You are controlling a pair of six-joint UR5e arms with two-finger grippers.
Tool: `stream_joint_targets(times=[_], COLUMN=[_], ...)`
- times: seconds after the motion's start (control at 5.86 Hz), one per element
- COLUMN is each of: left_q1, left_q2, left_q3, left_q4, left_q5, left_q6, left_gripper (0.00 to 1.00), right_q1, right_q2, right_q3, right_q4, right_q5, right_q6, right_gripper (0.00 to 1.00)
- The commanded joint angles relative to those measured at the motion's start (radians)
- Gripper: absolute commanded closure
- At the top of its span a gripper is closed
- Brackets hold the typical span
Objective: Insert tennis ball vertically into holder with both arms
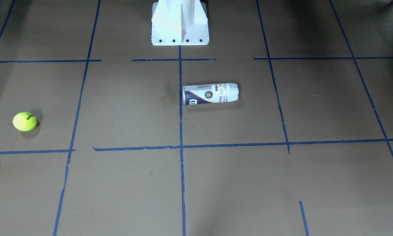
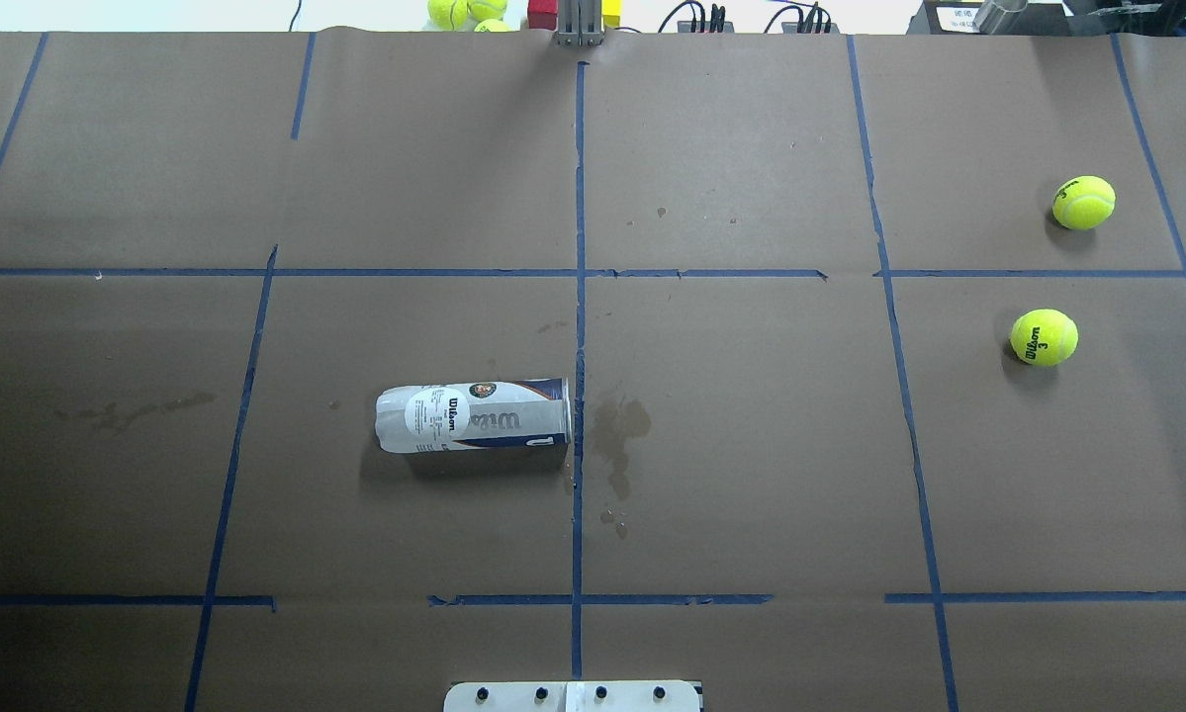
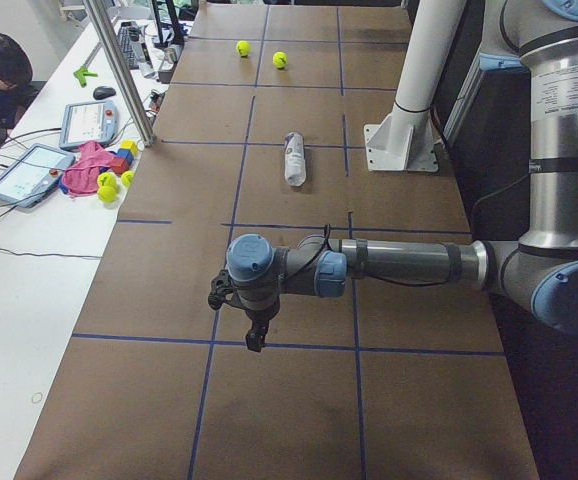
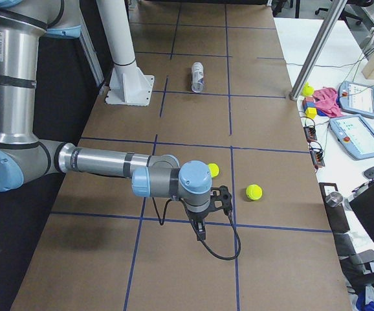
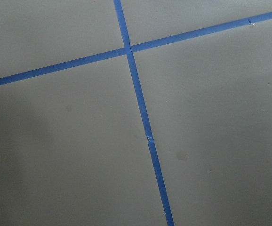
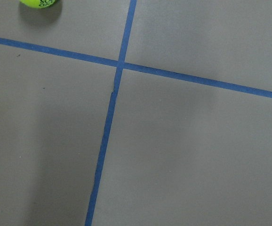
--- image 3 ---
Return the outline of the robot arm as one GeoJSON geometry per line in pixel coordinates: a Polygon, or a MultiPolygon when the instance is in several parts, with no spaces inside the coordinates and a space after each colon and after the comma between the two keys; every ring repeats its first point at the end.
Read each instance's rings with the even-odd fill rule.
{"type": "Polygon", "coordinates": [[[347,278],[409,287],[459,281],[504,295],[578,334],[578,1],[489,1],[480,65],[531,75],[528,230],[515,242],[401,243],[312,235],[294,249],[246,234],[226,252],[208,302],[243,310],[260,351],[284,294],[338,297],[347,278]]]}

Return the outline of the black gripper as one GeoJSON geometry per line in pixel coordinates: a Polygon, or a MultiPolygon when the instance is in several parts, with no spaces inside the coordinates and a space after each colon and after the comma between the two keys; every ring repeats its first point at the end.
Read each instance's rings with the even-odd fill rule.
{"type": "Polygon", "coordinates": [[[278,314],[279,310],[279,298],[276,298],[272,305],[262,310],[254,310],[251,308],[245,309],[245,314],[252,323],[258,324],[257,329],[251,328],[246,333],[245,341],[248,350],[259,353],[260,348],[266,346],[266,335],[269,330],[269,322],[278,314]]]}

